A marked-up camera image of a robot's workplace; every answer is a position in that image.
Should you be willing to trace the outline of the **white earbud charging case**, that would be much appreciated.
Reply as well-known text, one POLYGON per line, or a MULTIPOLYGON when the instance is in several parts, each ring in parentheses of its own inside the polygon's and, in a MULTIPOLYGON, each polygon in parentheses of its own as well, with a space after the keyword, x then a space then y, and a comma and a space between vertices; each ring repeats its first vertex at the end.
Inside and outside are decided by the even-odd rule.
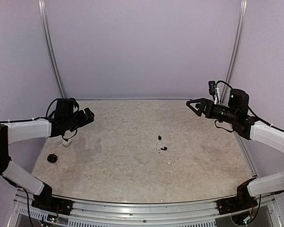
POLYGON ((62 141, 62 145, 63 145, 64 147, 68 147, 69 145, 71 145, 71 142, 72 142, 72 140, 63 140, 63 141, 62 141))

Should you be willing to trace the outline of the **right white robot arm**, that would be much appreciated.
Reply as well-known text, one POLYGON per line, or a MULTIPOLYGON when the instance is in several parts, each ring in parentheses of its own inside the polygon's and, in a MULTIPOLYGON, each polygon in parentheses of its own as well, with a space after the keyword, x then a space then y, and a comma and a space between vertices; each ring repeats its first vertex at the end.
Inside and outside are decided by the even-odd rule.
MULTIPOLYGON (((249 96, 240 89, 231 89, 227 106, 206 98, 187 101, 197 115, 226 122, 240 137, 259 142, 284 154, 284 131, 264 123, 259 117, 249 116, 249 96)), ((258 205, 256 197, 284 192, 284 171, 260 178, 251 178, 237 187, 237 194, 217 201, 220 214, 249 209, 258 205)))

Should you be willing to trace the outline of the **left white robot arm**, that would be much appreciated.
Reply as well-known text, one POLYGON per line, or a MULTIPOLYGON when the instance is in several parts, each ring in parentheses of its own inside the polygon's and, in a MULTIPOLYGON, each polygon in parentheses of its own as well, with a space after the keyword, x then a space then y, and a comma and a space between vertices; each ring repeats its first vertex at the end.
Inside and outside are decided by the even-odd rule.
POLYGON ((67 131, 77 133, 79 128, 94 122, 95 115, 88 107, 80 109, 74 98, 57 98, 51 104, 55 109, 47 111, 44 117, 0 121, 0 176, 11 185, 32 193, 34 207, 54 212, 61 206, 51 186, 13 162, 9 145, 37 138, 64 137, 67 131))

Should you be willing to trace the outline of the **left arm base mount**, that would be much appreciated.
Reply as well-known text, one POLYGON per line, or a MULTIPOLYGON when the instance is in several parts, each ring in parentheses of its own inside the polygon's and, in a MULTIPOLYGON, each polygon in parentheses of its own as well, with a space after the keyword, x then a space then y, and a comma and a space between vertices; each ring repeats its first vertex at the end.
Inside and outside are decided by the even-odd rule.
POLYGON ((58 197, 41 198, 35 196, 32 201, 32 207, 48 212, 63 214, 69 216, 73 207, 73 201, 58 197))

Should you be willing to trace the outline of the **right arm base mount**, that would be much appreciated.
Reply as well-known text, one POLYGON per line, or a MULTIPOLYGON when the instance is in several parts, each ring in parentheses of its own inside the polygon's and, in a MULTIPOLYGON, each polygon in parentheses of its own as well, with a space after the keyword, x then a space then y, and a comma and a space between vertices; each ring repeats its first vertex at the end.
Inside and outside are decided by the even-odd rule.
POLYGON ((217 201, 218 212, 220 215, 234 213, 258 205, 255 197, 233 196, 229 198, 219 199, 217 201))

